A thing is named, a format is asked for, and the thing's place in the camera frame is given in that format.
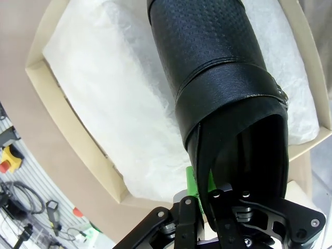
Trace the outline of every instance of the black leather object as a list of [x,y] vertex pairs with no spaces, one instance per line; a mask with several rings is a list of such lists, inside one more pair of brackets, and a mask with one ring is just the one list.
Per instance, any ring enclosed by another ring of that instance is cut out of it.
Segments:
[[285,97],[265,63],[240,0],[148,0],[182,139],[204,212],[208,175],[218,187],[284,197]]

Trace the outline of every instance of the bolt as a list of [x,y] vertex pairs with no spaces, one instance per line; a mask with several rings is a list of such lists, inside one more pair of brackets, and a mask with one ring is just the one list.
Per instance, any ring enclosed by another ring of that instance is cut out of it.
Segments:
[[320,225],[320,221],[318,219],[313,219],[311,221],[311,226],[312,227],[318,227]]
[[243,191],[243,192],[242,192],[242,196],[243,196],[244,198],[248,198],[248,197],[250,196],[250,192],[249,192],[249,191]]
[[251,239],[245,238],[244,239],[245,245],[249,248],[252,247],[253,241]]
[[159,216],[159,217],[163,217],[164,214],[165,214],[165,213],[164,213],[163,211],[161,211],[161,212],[158,213],[158,216]]
[[214,193],[213,193],[213,197],[214,197],[214,198],[218,198],[219,196],[220,196],[219,191],[214,191]]

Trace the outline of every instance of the black metal bracket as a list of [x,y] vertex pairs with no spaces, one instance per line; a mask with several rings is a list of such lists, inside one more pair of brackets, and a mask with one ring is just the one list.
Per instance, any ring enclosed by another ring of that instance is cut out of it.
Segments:
[[19,139],[20,137],[18,136],[15,128],[12,126],[0,133],[0,147],[7,147]]
[[209,193],[218,237],[205,241],[199,200],[182,198],[168,210],[150,212],[115,249],[271,249],[272,237],[284,249],[307,249],[325,226],[325,216],[282,198],[263,198],[249,192],[215,190]]
[[1,102],[0,102],[0,121],[4,120],[7,117],[7,114],[5,112],[5,109],[3,108]]

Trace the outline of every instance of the cable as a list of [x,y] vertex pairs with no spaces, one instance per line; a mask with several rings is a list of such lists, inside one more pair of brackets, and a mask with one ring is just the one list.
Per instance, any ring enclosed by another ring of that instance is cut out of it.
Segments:
[[10,230],[13,232],[13,234],[16,236],[16,238],[19,239],[19,235],[17,235],[17,234],[15,233],[15,231],[13,230],[13,228],[11,227],[11,225],[9,224],[9,222],[6,220],[6,219],[8,218],[8,215],[5,217],[4,214],[3,214],[3,212],[0,212],[0,213],[1,213],[2,218],[4,219],[3,222],[6,222],[6,223],[7,223],[8,227],[10,228]]
[[[43,224],[43,223],[41,223],[41,222],[39,222],[39,221],[37,221],[37,222],[35,222],[35,223],[38,223],[39,225],[41,225],[41,226],[44,227],[44,228],[48,228],[48,229],[52,229],[52,230],[53,230],[52,227],[50,227],[50,226],[48,226],[48,225],[45,225],[45,224]],[[57,237],[59,237],[59,238],[61,238],[61,239],[63,239],[63,240],[66,240],[66,241],[75,241],[75,240],[76,240],[76,237],[73,236],[72,234],[68,233],[68,232],[59,231],[59,233],[62,233],[62,234],[67,235],[67,236],[68,236],[68,239],[67,239],[67,238],[64,238],[64,237],[62,237],[62,236],[56,236],[56,237],[52,236],[52,237],[53,237],[53,238],[57,238]]]
[[17,225],[17,234],[20,234],[20,232],[21,232],[21,226],[22,226],[22,222],[20,221],[20,223],[18,223],[18,225]]
[[[69,233],[69,231],[70,230],[75,230],[75,231],[77,231],[77,232],[79,232],[79,234],[81,234],[83,237],[87,237],[87,235],[84,233],[84,232],[82,232],[81,230],[79,230],[79,229],[77,229],[77,228],[75,228],[75,227],[69,227],[68,229],[67,229],[67,233],[68,234],[70,234]],[[74,241],[72,241],[72,244],[73,244],[73,246],[75,246],[75,248],[77,248],[78,249],[78,246],[74,243]]]
[[[18,188],[21,192],[23,192],[25,194],[26,198],[28,199],[28,201],[30,203],[30,207],[31,207],[31,209],[29,210],[22,205],[25,208],[26,212],[28,212],[30,214],[41,214],[45,211],[46,206],[45,206],[45,203],[44,203],[43,199],[41,198],[41,196],[34,189],[29,187],[25,183],[20,182],[20,181],[3,182],[2,185],[5,185],[9,190],[11,190],[10,192],[12,192],[12,194],[15,195],[15,197],[18,201],[20,201],[20,200],[16,195],[15,188]],[[36,203],[34,202],[32,196],[29,192],[32,193],[40,202],[41,208],[39,211],[37,210]]]
[[38,241],[38,239],[39,239],[39,236],[43,233],[43,231],[44,231],[44,228],[42,228],[39,232],[38,232],[38,234],[37,234],[37,237],[35,238],[35,244],[37,244],[37,241]]
[[4,224],[5,220],[6,220],[6,218],[4,218],[4,220],[1,222],[0,229],[1,229],[2,232],[4,232],[4,230],[2,229],[2,226],[3,226],[3,224]]

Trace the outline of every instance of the beige cardboard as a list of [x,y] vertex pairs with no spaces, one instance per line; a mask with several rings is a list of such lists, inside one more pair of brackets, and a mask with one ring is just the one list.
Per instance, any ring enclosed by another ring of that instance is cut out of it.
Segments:
[[[117,242],[153,207],[170,205],[128,194],[121,177],[85,131],[45,63],[42,49],[68,1],[0,1],[0,100],[47,174],[92,222]],[[289,148],[290,160],[294,160],[331,134],[331,122],[324,76],[308,24],[296,0],[280,3],[303,57],[321,126],[314,141]],[[297,161],[290,164],[291,169],[303,165]],[[305,162],[302,180],[295,179],[303,182],[302,187],[311,178],[308,159]]]
[[301,189],[312,198],[312,174],[310,152],[306,152],[289,163],[288,182],[296,181]]

